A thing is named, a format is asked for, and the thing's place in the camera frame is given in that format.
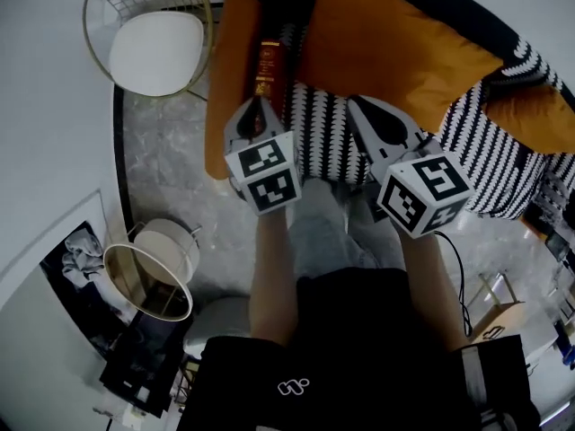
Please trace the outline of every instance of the sofa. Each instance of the sofa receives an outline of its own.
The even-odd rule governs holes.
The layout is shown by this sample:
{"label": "sofa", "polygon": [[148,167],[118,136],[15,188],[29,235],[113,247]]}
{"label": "sofa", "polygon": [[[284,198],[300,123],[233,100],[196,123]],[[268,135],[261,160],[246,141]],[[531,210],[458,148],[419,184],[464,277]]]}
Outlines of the sofa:
{"label": "sofa", "polygon": [[252,95],[262,38],[287,47],[282,119],[305,176],[366,181],[345,116],[346,96],[360,93],[407,111],[457,156],[476,190],[469,211],[517,219],[537,202],[561,217],[575,182],[575,98],[473,0],[226,0],[210,69],[213,178],[227,177],[223,129]]}

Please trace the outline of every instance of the black cable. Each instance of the black cable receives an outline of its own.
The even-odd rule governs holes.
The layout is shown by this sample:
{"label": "black cable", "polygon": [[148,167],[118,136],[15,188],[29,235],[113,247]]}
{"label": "black cable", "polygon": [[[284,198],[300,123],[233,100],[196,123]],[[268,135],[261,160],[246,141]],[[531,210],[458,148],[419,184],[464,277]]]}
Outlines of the black cable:
{"label": "black cable", "polygon": [[533,367],[531,367],[531,365],[529,364],[529,365],[527,366],[527,369],[528,369],[529,367],[531,367],[531,372],[529,372],[529,373],[527,374],[527,377],[530,377],[531,375],[533,375],[533,372],[535,371],[535,369],[536,369],[538,366],[539,366],[539,363],[535,364]]}
{"label": "black cable", "polygon": [[192,96],[197,97],[198,99],[203,100],[204,102],[208,102],[208,98],[202,96],[201,94],[198,94],[197,92],[190,91],[190,90],[187,90],[187,92],[189,92]]}
{"label": "black cable", "polygon": [[437,236],[440,236],[444,240],[447,240],[447,242],[449,244],[451,244],[451,247],[453,248],[454,252],[456,253],[457,261],[459,262],[459,272],[461,273],[461,285],[459,286],[459,304],[461,305],[461,316],[464,320],[464,333],[465,333],[466,337],[471,337],[471,334],[473,332],[473,326],[471,325],[471,318],[469,317],[469,311],[467,310],[467,307],[465,306],[464,264],[461,261],[461,257],[459,257],[459,252],[457,251],[456,246],[451,242],[449,237],[445,233],[439,232],[438,230],[436,230],[433,233],[436,234]]}

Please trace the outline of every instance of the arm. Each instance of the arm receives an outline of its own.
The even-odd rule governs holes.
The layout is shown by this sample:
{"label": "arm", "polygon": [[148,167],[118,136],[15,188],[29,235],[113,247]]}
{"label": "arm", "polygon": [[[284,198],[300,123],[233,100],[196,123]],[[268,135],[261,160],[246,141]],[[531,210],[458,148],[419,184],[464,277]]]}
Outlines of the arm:
{"label": "arm", "polygon": [[253,338],[282,346],[289,343],[296,330],[296,279],[283,207],[262,215],[258,221],[250,326]]}
{"label": "arm", "polygon": [[409,276],[413,308],[438,334],[449,351],[469,345],[461,306],[441,258],[438,239],[429,234],[413,240],[397,228]]}

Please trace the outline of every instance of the orange pillow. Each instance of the orange pillow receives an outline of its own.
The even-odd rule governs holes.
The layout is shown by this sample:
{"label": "orange pillow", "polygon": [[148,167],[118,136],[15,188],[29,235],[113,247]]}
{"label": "orange pillow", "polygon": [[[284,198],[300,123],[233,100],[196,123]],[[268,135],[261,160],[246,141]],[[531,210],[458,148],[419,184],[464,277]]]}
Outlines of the orange pillow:
{"label": "orange pillow", "polygon": [[451,102],[501,64],[404,0],[316,0],[296,76],[388,101],[436,133]]}
{"label": "orange pillow", "polygon": [[224,128],[247,100],[260,41],[261,5],[257,0],[226,0],[210,59],[209,101],[206,116],[206,171],[227,179]]}
{"label": "orange pillow", "polygon": [[575,113],[552,86],[517,90],[490,101],[487,116],[540,154],[575,153]]}

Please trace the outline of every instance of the white seat cushion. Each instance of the white seat cushion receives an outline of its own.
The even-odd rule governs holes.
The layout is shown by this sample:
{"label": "white seat cushion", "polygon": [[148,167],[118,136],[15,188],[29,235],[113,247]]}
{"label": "white seat cushion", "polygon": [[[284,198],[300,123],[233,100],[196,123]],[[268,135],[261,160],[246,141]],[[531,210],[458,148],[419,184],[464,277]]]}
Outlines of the white seat cushion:
{"label": "white seat cushion", "polygon": [[178,92],[194,75],[204,28],[194,15],[142,14],[126,22],[110,52],[110,73],[122,88],[146,96]]}

